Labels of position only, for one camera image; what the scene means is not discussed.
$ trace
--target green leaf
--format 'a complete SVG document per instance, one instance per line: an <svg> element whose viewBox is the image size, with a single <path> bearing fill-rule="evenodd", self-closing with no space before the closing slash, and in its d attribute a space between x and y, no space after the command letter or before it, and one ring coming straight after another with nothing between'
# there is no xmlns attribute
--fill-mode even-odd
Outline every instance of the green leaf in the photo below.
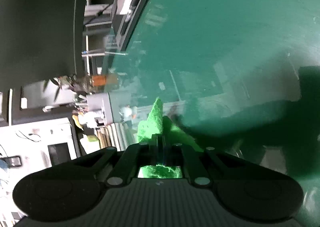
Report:
<svg viewBox="0 0 320 227"><path fill-rule="evenodd" d="M44 81L43 89L42 89L43 92L47 89L49 82L50 82L50 80L45 80Z"/></svg>
<svg viewBox="0 0 320 227"><path fill-rule="evenodd" d="M50 81L53 83L53 84L55 84L55 85L57 85L59 88L61 88L61 85L55 80L55 79L50 79Z"/></svg>
<svg viewBox="0 0 320 227"><path fill-rule="evenodd" d="M54 96L54 101L58 99L59 93L60 93L60 88L57 88L56 94Z"/></svg>

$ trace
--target green cloth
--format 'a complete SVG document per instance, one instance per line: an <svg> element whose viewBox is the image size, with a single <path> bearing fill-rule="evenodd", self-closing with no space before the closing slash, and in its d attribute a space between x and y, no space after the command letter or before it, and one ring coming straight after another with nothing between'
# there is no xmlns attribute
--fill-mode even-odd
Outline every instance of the green cloth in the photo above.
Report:
<svg viewBox="0 0 320 227"><path fill-rule="evenodd" d="M163 134L165 140L171 144L182 143L190 145L195 151L203 151L196 144L194 138L173 124L169 117L163 116L163 103L159 98L157 98L153 104L147 120L139 122L137 141L150 142L153 134ZM179 167L167 167L162 165L144 166L141 170L144 178L182 177L181 169Z"/></svg>

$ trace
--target shiny reflective surface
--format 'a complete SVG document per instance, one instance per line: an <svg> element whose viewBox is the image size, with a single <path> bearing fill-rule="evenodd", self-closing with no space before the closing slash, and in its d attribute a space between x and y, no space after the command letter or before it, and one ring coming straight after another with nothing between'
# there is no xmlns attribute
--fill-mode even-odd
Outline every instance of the shiny reflective surface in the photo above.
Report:
<svg viewBox="0 0 320 227"><path fill-rule="evenodd" d="M159 96L202 148L299 181L296 219L318 227L319 49L320 0L149 0L128 55L104 69L120 79L113 106L137 107L133 129Z"/></svg>

